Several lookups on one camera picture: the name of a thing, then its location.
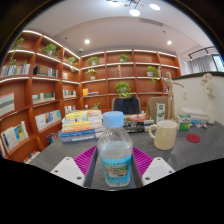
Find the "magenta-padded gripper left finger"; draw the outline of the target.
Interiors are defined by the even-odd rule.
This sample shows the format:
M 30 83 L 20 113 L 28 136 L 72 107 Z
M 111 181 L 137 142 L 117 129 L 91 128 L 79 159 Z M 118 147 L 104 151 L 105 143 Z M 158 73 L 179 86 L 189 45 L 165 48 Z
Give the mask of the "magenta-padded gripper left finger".
M 81 187 L 89 188 L 92 183 L 97 157 L 97 147 L 93 146 L 74 158 L 64 157 L 51 173 Z

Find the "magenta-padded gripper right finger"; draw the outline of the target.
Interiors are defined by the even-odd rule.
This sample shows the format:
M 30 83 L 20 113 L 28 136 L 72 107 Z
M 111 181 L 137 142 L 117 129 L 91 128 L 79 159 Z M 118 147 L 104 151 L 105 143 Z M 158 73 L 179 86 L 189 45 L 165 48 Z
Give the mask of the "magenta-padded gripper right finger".
M 136 147 L 133 148 L 132 166 L 136 187 L 145 186 L 175 172 L 162 157 L 151 157 Z

